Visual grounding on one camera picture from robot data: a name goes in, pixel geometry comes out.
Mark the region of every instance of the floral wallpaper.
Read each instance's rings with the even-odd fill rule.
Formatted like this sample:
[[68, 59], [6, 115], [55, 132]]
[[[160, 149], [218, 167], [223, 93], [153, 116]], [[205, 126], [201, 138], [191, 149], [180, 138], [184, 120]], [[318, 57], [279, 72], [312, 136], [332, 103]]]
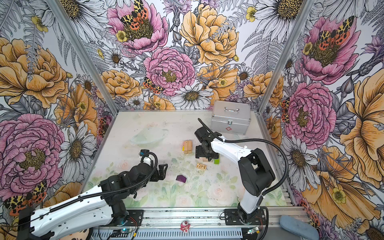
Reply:
[[[60, 1], [120, 109], [211, 109], [215, 100], [257, 108], [303, 2]], [[36, 11], [61, 34], [49, 9]]]
[[44, 1], [0, 5], [0, 238], [13, 240], [21, 209], [79, 193], [112, 115]]
[[263, 112], [320, 239], [384, 239], [383, 11], [382, 0], [316, 1]]

